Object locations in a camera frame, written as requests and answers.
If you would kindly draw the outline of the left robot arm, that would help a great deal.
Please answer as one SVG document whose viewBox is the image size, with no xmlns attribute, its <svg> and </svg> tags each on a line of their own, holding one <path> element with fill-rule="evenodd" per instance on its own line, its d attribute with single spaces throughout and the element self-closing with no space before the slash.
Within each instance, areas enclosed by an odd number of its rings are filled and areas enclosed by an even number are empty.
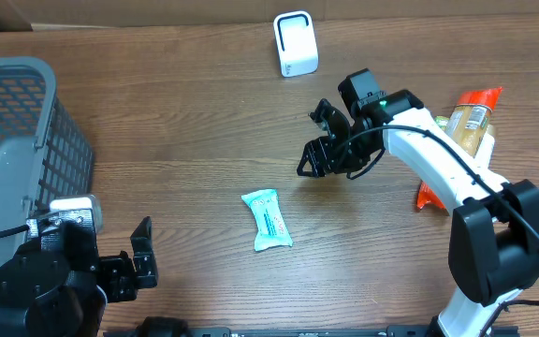
<svg viewBox="0 0 539 337">
<path fill-rule="evenodd" d="M 0 267 L 0 336 L 95 336 L 108 304 L 154 288 L 152 220 L 130 237 L 133 252 L 98 253 L 93 212 L 29 219 L 38 231 Z"/>
</svg>

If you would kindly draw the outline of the teal snack bar packet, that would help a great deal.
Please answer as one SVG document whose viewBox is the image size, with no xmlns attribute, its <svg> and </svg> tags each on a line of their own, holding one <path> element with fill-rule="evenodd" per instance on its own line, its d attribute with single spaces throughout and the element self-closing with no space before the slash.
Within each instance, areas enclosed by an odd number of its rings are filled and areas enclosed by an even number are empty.
<svg viewBox="0 0 539 337">
<path fill-rule="evenodd" d="M 293 246 L 293 240 L 284 223 L 275 189 L 262 189 L 241 196 L 250 208 L 257 226 L 254 249 L 261 252 L 278 246 Z"/>
</svg>

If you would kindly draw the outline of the white tube gold cap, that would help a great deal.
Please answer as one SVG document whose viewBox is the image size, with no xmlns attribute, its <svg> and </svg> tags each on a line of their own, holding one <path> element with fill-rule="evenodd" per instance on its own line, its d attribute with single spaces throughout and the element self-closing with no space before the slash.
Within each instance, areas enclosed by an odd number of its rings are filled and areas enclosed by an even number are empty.
<svg viewBox="0 0 539 337">
<path fill-rule="evenodd" d="M 494 125 L 488 125 L 483 132 L 478 133 L 479 138 L 474 159 L 484 168 L 488 168 L 491 161 L 496 142 L 495 133 Z"/>
</svg>

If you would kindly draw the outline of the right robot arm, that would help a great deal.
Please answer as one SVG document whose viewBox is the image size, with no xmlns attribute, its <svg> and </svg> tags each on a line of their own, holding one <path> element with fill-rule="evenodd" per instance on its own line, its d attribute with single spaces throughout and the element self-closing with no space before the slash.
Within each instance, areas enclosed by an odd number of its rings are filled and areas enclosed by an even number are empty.
<svg viewBox="0 0 539 337">
<path fill-rule="evenodd" d="M 367 173 L 384 154 L 424 181 L 452 217 L 448 268 L 457 288 L 447 306 L 414 336 L 494 336 L 500 313 L 522 305 L 539 279 L 539 189 L 509 183 L 480 165 L 435 123 L 408 90 L 386 94 L 369 69 L 338 86 L 347 111 L 321 99 L 310 118 L 324 136 L 309 141 L 300 176 Z"/>
</svg>

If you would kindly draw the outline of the green drink pouch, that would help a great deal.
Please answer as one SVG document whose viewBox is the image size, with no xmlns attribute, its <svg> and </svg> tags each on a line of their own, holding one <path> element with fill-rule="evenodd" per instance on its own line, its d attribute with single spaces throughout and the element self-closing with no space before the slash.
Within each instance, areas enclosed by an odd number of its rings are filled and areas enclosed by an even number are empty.
<svg viewBox="0 0 539 337">
<path fill-rule="evenodd" d="M 449 122 L 449 118 L 445 116 L 436 116 L 434 118 L 434 122 L 443 130 L 445 131 Z"/>
</svg>

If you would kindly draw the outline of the orange San Remo pasta packet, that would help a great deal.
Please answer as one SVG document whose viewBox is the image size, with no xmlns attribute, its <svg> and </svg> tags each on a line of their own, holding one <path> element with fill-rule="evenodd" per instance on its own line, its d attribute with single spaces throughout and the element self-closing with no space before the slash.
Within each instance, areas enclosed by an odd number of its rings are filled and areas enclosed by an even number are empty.
<svg viewBox="0 0 539 337">
<path fill-rule="evenodd" d="M 473 158 L 478 144 L 478 133 L 491 125 L 492 113 L 502 91 L 502 87 L 497 87 L 465 92 L 448 117 L 446 135 Z"/>
</svg>

